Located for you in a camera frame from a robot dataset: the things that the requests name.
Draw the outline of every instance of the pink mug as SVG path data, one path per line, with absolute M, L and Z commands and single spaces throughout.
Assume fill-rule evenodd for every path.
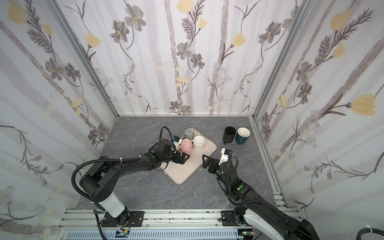
M 185 152 L 188 155 L 192 155 L 193 148 L 192 148 L 192 142 L 188 138 L 183 139 L 181 142 L 181 151 Z

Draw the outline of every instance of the cable tie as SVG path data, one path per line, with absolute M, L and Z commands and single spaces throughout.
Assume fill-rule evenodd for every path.
M 372 233 L 372 228 L 369 225 L 367 225 L 367 228 L 369 228 L 371 230 L 371 233 Z

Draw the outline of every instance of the black mug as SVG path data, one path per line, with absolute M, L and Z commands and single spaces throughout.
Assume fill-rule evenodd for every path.
M 226 127 L 223 135 L 224 144 L 233 142 L 235 135 L 236 135 L 236 129 L 234 127 Z

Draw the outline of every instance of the gray mug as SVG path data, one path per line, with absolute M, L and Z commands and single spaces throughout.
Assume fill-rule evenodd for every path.
M 195 133 L 193 132 L 192 129 L 188 128 L 184 132 L 184 138 L 188 138 L 189 140 L 193 140 L 195 137 Z

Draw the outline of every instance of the vent grille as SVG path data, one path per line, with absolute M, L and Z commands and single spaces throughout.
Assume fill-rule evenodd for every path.
M 243 239 L 237 229 L 143 229 L 131 230 L 129 236 L 119 234 L 116 230 L 104 230 L 108 240 L 216 240 Z M 70 230 L 65 240 L 101 240 L 98 230 Z

